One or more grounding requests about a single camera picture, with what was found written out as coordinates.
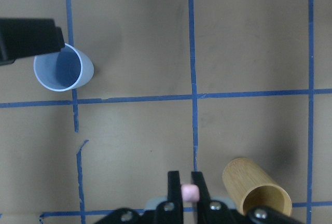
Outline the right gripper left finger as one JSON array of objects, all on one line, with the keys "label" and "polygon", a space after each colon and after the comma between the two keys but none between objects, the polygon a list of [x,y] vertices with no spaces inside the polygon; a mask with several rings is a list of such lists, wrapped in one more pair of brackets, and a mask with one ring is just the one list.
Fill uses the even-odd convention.
[{"label": "right gripper left finger", "polygon": [[153,223],[184,223],[179,171],[168,172],[167,199],[157,205]]}]

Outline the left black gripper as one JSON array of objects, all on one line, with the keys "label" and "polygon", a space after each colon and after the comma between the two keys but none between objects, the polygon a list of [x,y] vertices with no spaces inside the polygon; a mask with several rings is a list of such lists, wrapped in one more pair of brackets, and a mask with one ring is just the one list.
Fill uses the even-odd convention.
[{"label": "left black gripper", "polygon": [[64,47],[62,30],[53,19],[1,18],[1,65]]}]

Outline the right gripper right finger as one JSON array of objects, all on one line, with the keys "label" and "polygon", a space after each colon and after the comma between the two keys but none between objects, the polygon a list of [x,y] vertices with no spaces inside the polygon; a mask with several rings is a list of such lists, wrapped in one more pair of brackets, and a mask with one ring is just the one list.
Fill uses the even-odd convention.
[{"label": "right gripper right finger", "polygon": [[202,172],[191,172],[191,182],[199,189],[199,201],[194,204],[197,223],[235,223],[228,206],[211,198]]}]

